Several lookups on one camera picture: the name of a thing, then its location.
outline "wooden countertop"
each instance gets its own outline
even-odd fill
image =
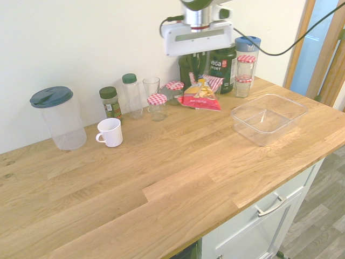
[[[258,147],[230,111],[265,93],[308,107],[300,127]],[[123,143],[60,151],[45,140],[0,155],[0,258],[169,258],[345,143],[345,114],[256,79],[221,112],[169,106],[125,116]]]

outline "black cable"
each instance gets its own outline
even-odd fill
[[[165,23],[165,22],[173,22],[173,21],[181,21],[183,19],[184,19],[183,15],[178,15],[178,16],[170,16],[167,19],[165,19],[164,21],[162,21],[161,25],[160,25],[160,35],[161,35],[161,37],[164,38],[163,35],[162,35],[163,23]]]
[[[164,38],[163,35],[162,35],[162,26],[163,26],[163,23],[165,23],[167,21],[168,21],[168,19],[165,19],[164,21],[161,22],[161,25],[160,25],[160,35],[161,35],[162,38]]]
[[[249,40],[251,43],[254,44],[255,47],[257,47],[260,51],[262,51],[264,54],[269,55],[269,56],[280,56],[285,54],[286,52],[288,52],[290,49],[293,48],[294,45],[296,45],[299,41],[301,41],[308,33],[310,33],[310,31],[312,29],[314,29],[319,23],[321,23],[323,20],[325,20],[328,16],[330,16],[331,14],[333,14],[335,11],[337,11],[338,9],[342,8],[345,5],[345,2],[342,3],[341,5],[339,5],[337,8],[335,8],[333,11],[331,11],[330,13],[328,13],[326,16],[324,16],[322,19],[320,19],[317,23],[315,23],[306,33],[304,33],[294,44],[292,44],[287,50],[278,53],[278,54],[271,54],[268,53],[264,50],[262,50],[255,42],[253,42],[250,38],[248,38],[246,35],[244,35],[242,32],[240,32],[239,30],[237,30],[236,28],[233,28],[234,31],[237,31],[239,34],[241,34],[243,37],[245,37],[247,40]]]

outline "snack bag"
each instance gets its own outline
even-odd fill
[[[184,91],[177,100],[183,106],[220,111],[220,105],[215,92],[222,85],[224,78],[202,75],[195,82],[193,73],[189,74],[192,86]]]

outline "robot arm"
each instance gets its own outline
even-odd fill
[[[181,56],[229,47],[232,43],[232,10],[220,3],[229,0],[181,0],[184,4],[182,23],[161,28],[165,53]]]

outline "drawer handle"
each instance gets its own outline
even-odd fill
[[[286,198],[282,198],[280,196],[278,196],[278,200],[280,201],[275,207],[263,212],[261,209],[258,209],[258,216],[259,217],[262,217],[262,216],[265,216],[273,211],[275,211],[276,209],[278,209],[280,206],[282,206],[284,204],[284,202],[286,201]]]

